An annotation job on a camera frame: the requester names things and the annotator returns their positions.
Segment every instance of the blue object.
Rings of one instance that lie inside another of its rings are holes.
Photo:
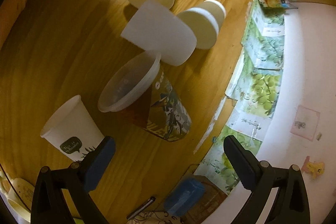
[[[184,216],[202,197],[205,188],[201,182],[188,178],[178,184],[163,204],[164,209],[173,216]]]

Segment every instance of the grape illustration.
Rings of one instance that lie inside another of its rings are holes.
[[[263,75],[263,74],[252,74],[253,85],[252,89],[256,93],[255,101],[258,105],[261,105],[265,110],[266,115],[270,115],[273,106],[276,105],[277,91],[276,87],[280,80],[279,75]]]

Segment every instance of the black wire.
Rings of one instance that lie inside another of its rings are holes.
[[[5,170],[3,169],[1,163],[0,163],[0,167],[1,167],[1,170],[3,171],[3,173],[5,174],[5,177],[6,179],[8,180],[10,186],[13,188],[15,194],[17,195],[17,197],[21,200],[21,202],[23,203],[23,205],[25,205],[25,207],[27,208],[28,212],[31,213],[31,210],[28,208],[28,206],[26,205],[26,203],[22,200],[22,198],[19,196],[19,194],[17,193],[17,191],[15,190],[15,188],[13,187],[13,184],[11,183],[11,181],[9,180]]]

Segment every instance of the cartoon character illustration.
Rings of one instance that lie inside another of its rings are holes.
[[[301,170],[316,179],[324,173],[325,165],[324,162],[310,162],[310,156],[307,156]]]
[[[166,89],[169,93],[161,93],[161,99],[151,106],[162,107],[166,114],[167,130],[164,138],[168,139],[174,130],[176,130],[179,135],[186,135],[191,126],[191,119],[170,83],[166,84]]]

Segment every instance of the speech bubble logo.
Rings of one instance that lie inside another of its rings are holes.
[[[71,154],[75,151],[79,153],[81,147],[82,142],[77,137],[71,137],[70,139],[67,139],[64,143],[60,145],[60,149],[67,154]]]

